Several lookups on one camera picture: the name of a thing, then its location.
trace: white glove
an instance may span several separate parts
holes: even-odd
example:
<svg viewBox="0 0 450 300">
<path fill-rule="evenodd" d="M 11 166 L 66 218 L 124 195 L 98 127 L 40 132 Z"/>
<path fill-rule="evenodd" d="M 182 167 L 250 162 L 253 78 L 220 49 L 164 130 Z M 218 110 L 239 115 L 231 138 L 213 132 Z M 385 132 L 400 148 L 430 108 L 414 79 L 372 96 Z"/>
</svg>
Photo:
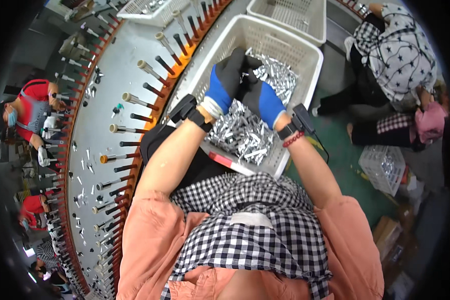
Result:
<svg viewBox="0 0 450 300">
<path fill-rule="evenodd" d="M 46 166 L 50 165 L 50 159 L 48 158 L 47 150 L 45 149 L 44 146 L 40 146 L 38 148 L 38 163 L 42 167 L 46 167 Z"/>
<path fill-rule="evenodd" d="M 57 127 L 57 118 L 56 117 L 47 117 L 45 122 L 43 123 L 43 128 L 56 128 Z M 44 138 L 45 140 L 49 140 L 52 135 L 54 134 L 54 132 L 42 132 L 42 138 Z"/>
</svg>

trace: red shirt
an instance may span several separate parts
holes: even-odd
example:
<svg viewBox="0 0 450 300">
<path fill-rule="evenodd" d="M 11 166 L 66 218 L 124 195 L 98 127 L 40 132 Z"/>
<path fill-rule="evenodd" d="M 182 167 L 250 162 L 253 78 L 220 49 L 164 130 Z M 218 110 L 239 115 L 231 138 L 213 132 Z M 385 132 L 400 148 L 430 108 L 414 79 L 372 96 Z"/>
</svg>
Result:
<svg viewBox="0 0 450 300">
<path fill-rule="evenodd" d="M 50 81 L 47 79 L 34 79 L 27 82 L 27 84 L 23 87 L 23 91 L 27 96 L 33 97 L 38 101 L 48 101 L 48 84 Z M 25 108 L 25 113 L 22 116 L 17 117 L 17 121 L 22 123 L 23 125 L 28 125 L 32 114 L 32 105 L 27 99 L 19 94 L 18 98 L 20 98 L 23 107 Z M 24 129 L 18 125 L 15 125 L 15 131 L 23 137 L 25 140 L 30 141 L 30 138 L 34 134 L 32 131 Z"/>
<path fill-rule="evenodd" d="M 21 207 L 21 213 L 29 220 L 28 225 L 31 229 L 47 230 L 45 210 L 40 201 L 40 195 L 26 197 Z"/>
</svg>

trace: cardboard box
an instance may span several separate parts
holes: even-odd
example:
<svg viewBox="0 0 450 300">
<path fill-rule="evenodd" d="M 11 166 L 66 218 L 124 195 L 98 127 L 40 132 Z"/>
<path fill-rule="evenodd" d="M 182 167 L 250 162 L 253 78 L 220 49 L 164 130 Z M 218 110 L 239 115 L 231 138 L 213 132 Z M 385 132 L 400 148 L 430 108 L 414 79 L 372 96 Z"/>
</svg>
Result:
<svg viewBox="0 0 450 300">
<path fill-rule="evenodd" d="M 397 241 L 402 227 L 400 223 L 382 216 L 377 227 L 373 231 L 373 242 L 377 245 L 380 252 L 380 261 L 382 262 Z"/>
</svg>

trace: pink shirt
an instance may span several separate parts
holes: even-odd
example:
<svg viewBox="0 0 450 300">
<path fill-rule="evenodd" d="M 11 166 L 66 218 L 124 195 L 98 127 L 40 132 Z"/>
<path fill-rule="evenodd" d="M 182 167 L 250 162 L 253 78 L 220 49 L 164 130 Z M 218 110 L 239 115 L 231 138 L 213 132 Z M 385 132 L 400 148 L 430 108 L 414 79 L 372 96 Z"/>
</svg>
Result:
<svg viewBox="0 0 450 300">
<path fill-rule="evenodd" d="M 410 127 L 410 141 L 418 135 L 424 144 L 432 143 L 444 135 L 447 111 L 438 102 L 430 102 L 422 111 L 415 112 L 414 126 Z"/>
<path fill-rule="evenodd" d="M 328 299 L 381 299 L 382 266 L 365 214 L 351 197 L 329 203 L 314 209 L 333 274 Z M 163 193 L 135 195 L 123 231 L 117 299 L 160 299 L 167 282 L 172 299 L 216 299 L 236 270 L 201 266 L 186 273 L 185 281 L 168 281 L 188 235 L 208 216 L 189 213 L 184 222 L 183 211 Z M 310 298 L 303 279 L 256 272 L 261 273 L 270 299 Z"/>
</svg>

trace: black cable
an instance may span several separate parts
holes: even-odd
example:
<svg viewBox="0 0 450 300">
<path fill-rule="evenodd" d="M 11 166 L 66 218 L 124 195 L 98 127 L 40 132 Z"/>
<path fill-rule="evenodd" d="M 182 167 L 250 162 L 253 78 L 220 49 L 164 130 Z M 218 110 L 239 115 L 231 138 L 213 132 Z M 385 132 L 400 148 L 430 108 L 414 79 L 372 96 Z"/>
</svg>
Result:
<svg viewBox="0 0 450 300">
<path fill-rule="evenodd" d="M 327 154 L 327 165 L 328 165 L 328 160 L 330 159 L 330 154 L 328 153 L 327 149 L 325 149 L 324 144 L 322 144 L 322 142 L 318 138 L 317 132 L 314 132 L 313 135 L 315 135 L 315 137 L 317 138 L 317 141 L 320 143 L 320 146 L 323 148 L 323 150 Z"/>
</svg>

